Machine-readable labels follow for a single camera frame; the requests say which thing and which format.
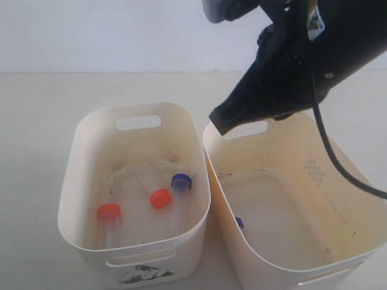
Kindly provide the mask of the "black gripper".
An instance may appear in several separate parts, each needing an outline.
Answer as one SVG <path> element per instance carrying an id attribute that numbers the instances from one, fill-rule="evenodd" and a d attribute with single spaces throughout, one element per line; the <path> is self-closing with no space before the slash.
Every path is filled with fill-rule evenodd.
<path id="1" fill-rule="evenodd" d="M 221 135 L 265 118 L 286 118 L 313 103 L 311 81 L 316 80 L 321 102 L 330 73 L 327 34 L 333 20 L 332 1 L 238 1 L 232 16 L 238 18 L 262 8 L 271 20 L 257 40 L 256 59 L 232 93 L 209 114 Z"/>

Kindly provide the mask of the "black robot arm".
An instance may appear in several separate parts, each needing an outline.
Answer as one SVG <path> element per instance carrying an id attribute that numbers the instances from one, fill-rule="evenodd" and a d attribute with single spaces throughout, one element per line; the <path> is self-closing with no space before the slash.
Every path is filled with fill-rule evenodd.
<path id="1" fill-rule="evenodd" d="M 385 1 L 204 1 L 213 23 L 256 8 L 270 18 L 256 59 L 210 113 L 220 134 L 281 120 L 321 102 L 329 90 L 386 51 Z"/>

